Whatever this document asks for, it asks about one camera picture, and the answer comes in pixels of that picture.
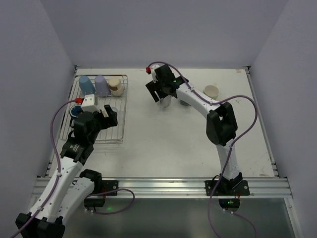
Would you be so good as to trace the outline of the clear glass cup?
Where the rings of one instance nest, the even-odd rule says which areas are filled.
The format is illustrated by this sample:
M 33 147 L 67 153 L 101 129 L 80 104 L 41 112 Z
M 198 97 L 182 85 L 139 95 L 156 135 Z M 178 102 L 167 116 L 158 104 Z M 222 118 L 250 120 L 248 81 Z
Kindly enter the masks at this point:
M 118 119 L 124 116 L 124 111 L 118 109 L 117 107 L 112 107 L 112 110 L 117 113 Z

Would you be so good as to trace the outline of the white pearly round cup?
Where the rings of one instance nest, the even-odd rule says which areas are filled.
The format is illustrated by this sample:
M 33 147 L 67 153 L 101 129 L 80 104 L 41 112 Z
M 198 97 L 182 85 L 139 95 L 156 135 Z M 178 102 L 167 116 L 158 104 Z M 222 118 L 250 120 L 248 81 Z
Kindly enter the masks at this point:
M 171 97 L 170 96 L 166 96 L 165 98 L 161 98 L 159 100 L 159 105 L 162 107 L 162 108 L 167 108 L 169 107 L 171 104 Z

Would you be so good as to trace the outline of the grey blue ceramic mug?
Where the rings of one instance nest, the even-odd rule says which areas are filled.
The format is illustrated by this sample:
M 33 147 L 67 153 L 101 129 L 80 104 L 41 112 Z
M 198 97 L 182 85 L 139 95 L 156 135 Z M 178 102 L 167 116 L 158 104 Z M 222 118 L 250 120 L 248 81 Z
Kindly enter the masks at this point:
M 183 100 L 180 100 L 180 104 L 181 105 L 183 105 L 183 106 L 189 106 L 189 104 L 188 103 L 186 103 L 185 101 L 183 101 Z

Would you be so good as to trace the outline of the light green ceramic mug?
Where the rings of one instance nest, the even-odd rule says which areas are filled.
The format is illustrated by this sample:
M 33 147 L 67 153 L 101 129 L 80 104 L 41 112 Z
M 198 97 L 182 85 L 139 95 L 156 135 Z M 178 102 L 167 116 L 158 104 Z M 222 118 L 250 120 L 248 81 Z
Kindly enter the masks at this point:
M 215 85 L 207 85 L 204 90 L 204 94 L 213 100 L 217 100 L 219 96 L 219 89 Z

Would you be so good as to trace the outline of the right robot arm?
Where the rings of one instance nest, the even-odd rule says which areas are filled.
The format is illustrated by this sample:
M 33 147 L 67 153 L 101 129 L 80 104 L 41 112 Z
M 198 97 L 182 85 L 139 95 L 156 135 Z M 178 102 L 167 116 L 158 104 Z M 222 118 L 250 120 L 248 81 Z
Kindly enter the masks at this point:
M 221 173 L 212 188 L 215 192 L 229 195 L 243 180 L 238 167 L 235 146 L 237 122 L 230 103 L 217 104 L 194 87 L 186 78 L 176 77 L 170 67 L 148 66 L 146 73 L 152 81 L 146 84 L 155 102 L 166 97 L 178 98 L 196 109 L 206 119 L 206 135 L 217 148 Z

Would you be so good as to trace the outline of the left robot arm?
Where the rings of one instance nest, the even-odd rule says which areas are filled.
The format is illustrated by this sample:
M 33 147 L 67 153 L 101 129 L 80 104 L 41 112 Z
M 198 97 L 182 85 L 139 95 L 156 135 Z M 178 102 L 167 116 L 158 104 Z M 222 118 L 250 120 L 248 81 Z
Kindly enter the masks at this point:
M 101 173 L 83 169 L 94 150 L 98 134 L 117 126 L 117 112 L 110 105 L 83 111 L 57 155 L 57 168 L 28 213 L 16 218 L 17 233 L 24 238 L 61 238 L 72 213 L 92 192 L 101 190 Z

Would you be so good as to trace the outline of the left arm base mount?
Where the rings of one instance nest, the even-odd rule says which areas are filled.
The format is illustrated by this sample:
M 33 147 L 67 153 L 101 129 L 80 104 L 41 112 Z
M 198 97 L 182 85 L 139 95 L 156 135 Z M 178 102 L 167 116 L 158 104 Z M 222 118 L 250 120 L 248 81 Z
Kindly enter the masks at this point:
M 106 203 L 106 195 L 96 195 L 118 189 L 118 180 L 102 180 L 101 185 L 84 199 L 84 207 L 88 210 L 96 211 Z

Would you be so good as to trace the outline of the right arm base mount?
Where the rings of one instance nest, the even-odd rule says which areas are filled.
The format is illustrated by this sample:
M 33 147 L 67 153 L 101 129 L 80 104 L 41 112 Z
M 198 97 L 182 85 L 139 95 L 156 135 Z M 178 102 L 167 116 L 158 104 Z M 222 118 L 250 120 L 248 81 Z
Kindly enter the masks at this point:
M 240 207 L 240 197 L 249 195 L 249 185 L 248 182 L 243 179 L 242 173 L 239 173 L 237 178 L 231 180 L 222 178 L 214 192 L 214 196 L 232 197 L 218 200 L 221 208 L 230 211 L 237 211 Z

